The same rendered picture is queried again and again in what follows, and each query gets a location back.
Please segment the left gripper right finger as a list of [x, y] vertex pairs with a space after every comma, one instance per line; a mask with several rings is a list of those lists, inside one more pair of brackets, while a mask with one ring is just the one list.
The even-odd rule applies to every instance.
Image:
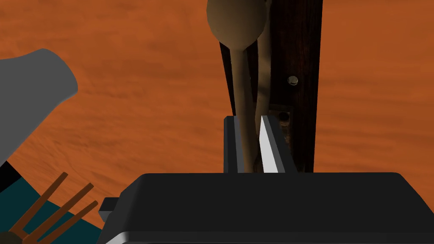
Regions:
[[280, 123], [273, 115], [261, 116], [259, 144], [264, 173], [297, 173]]

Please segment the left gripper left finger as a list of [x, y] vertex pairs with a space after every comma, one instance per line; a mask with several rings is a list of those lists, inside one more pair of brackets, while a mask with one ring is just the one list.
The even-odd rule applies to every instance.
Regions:
[[244, 173], [245, 161], [242, 153], [239, 120], [237, 116], [224, 119], [224, 173]]

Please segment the brown ball door handle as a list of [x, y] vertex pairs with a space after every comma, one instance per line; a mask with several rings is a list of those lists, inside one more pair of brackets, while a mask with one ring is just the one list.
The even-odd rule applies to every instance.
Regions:
[[247, 48], [264, 30], [266, 4], [264, 0], [208, 0], [206, 13], [211, 32], [230, 51], [244, 172], [253, 173], [258, 156], [258, 139]]

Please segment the dark wooden door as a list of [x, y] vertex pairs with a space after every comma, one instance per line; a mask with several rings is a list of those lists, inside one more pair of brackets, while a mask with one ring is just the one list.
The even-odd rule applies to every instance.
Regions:
[[[299, 172], [313, 172], [323, 0], [264, 0], [266, 23], [247, 48], [258, 139], [254, 172], [263, 172], [261, 116], [273, 115]], [[236, 116], [229, 49], [220, 43]]]

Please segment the teal rug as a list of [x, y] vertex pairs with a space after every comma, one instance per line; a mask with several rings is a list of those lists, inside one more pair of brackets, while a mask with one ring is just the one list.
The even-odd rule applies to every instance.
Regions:
[[[8, 231], [38, 198], [39, 194], [23, 178], [0, 192], [0, 232]], [[50, 201], [46, 202], [24, 231], [34, 231], [58, 209], [59, 206]], [[85, 220], [79, 220], [51, 244], [96, 244], [100, 233], [100, 228]]]

